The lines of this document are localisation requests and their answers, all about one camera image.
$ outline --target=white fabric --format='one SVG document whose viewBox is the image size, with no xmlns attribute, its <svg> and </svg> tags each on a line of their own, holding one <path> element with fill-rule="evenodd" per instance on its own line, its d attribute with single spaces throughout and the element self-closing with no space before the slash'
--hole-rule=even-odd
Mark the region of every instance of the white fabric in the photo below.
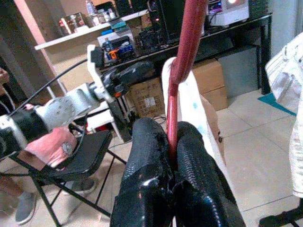
<svg viewBox="0 0 303 227">
<path fill-rule="evenodd" d="M 165 62 L 162 70 L 162 87 L 166 115 L 168 107 L 169 75 L 171 64 L 174 59 L 175 58 L 168 59 Z M 224 174 L 228 184 L 234 192 L 234 187 L 227 173 L 227 168 L 224 164 L 223 157 L 221 156 L 219 147 L 207 122 L 205 110 L 201 103 L 196 79 L 192 71 L 190 72 L 186 81 L 179 85 L 178 91 L 178 122 L 184 121 L 191 123 L 199 130 L 199 132 L 203 136 L 203 141 L 207 153 L 216 161 L 218 167 Z"/>
<path fill-rule="evenodd" d="M 278 103 L 297 113 L 289 145 L 293 194 L 303 198 L 303 33 L 287 44 L 266 65 L 271 89 Z"/>
</svg>

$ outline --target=tiled floor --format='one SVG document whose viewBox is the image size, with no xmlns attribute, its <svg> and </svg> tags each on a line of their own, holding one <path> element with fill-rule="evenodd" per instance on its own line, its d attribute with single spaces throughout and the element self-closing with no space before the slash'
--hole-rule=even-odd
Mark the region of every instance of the tiled floor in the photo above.
<svg viewBox="0 0 303 227">
<path fill-rule="evenodd" d="M 260 102 L 257 100 L 260 96 L 259 91 L 241 95 L 231 100 L 228 109 L 217 112 L 224 136 L 227 168 L 248 227 L 257 227 L 262 217 L 297 207 L 299 201 L 292 196 L 288 161 L 288 143 L 295 118 Z M 116 137 L 111 146 L 120 143 Z M 131 143 L 128 143 L 111 150 L 126 160 L 130 148 Z M 111 156 L 106 155 L 94 177 L 103 179 L 110 161 Z M 124 166 L 115 161 L 99 203 L 108 211 L 113 208 L 123 170 Z M 23 186 L 34 190 L 28 182 L 23 182 Z M 48 198 L 53 198 L 56 191 L 55 187 L 47 188 Z M 95 198 L 96 193 L 97 190 L 88 198 Z M 71 196 L 60 195 L 54 209 L 66 226 L 109 226 L 107 217 Z M 8 216 L 0 216 L 0 222 L 1 226 L 15 226 L 14 212 Z M 42 225 L 52 227 L 54 223 L 39 198 L 34 218 L 25 226 Z"/>
</svg>

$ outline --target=gray shoe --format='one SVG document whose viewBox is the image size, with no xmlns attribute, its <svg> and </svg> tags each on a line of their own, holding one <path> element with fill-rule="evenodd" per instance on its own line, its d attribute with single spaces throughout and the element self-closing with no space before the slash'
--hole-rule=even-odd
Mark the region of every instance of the gray shoe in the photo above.
<svg viewBox="0 0 303 227">
<path fill-rule="evenodd" d="M 95 190 L 97 186 L 97 180 L 93 178 L 87 178 L 82 181 L 68 181 L 65 186 L 79 195 L 87 195 Z M 66 191 L 63 191 L 63 194 L 69 195 L 69 193 Z"/>
<path fill-rule="evenodd" d="M 36 195 L 34 193 L 23 192 L 19 197 L 20 201 L 16 212 L 16 223 L 23 225 L 34 215 L 36 206 Z"/>
</svg>

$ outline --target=red handle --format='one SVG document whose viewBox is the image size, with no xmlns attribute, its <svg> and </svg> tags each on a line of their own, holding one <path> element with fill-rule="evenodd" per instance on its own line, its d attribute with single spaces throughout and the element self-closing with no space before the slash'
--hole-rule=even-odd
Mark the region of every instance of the red handle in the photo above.
<svg viewBox="0 0 303 227">
<path fill-rule="evenodd" d="M 200 43 L 202 25 L 205 21 L 207 5 L 208 0 L 186 0 L 178 54 L 171 66 L 167 137 L 170 162 L 174 168 L 177 167 L 178 87 L 181 82 L 186 80 L 193 67 Z"/>
</svg>

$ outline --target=person's leg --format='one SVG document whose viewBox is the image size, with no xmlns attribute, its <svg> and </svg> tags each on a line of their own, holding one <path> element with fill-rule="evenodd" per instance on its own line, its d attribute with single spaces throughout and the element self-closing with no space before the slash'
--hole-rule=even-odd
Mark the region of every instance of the person's leg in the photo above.
<svg viewBox="0 0 303 227">
<path fill-rule="evenodd" d="M 0 191 L 19 197 L 23 190 L 9 177 L 0 176 Z"/>
<path fill-rule="evenodd" d="M 65 186 L 79 195 L 88 195 L 95 190 L 97 180 L 94 178 L 86 178 L 81 181 L 68 181 Z M 69 195 L 69 193 L 63 191 L 63 195 Z"/>
<path fill-rule="evenodd" d="M 24 192 L 11 178 L 4 176 L 0 176 L 0 191 L 19 198 L 15 217 L 17 224 L 23 225 L 33 217 L 36 204 L 34 193 Z"/>
<path fill-rule="evenodd" d="M 31 154 L 27 151 L 21 151 L 18 155 L 18 158 L 22 161 L 28 163 L 32 167 L 37 170 L 42 170 L 43 167 L 46 165 L 43 161 L 41 161 L 36 155 Z"/>
</svg>

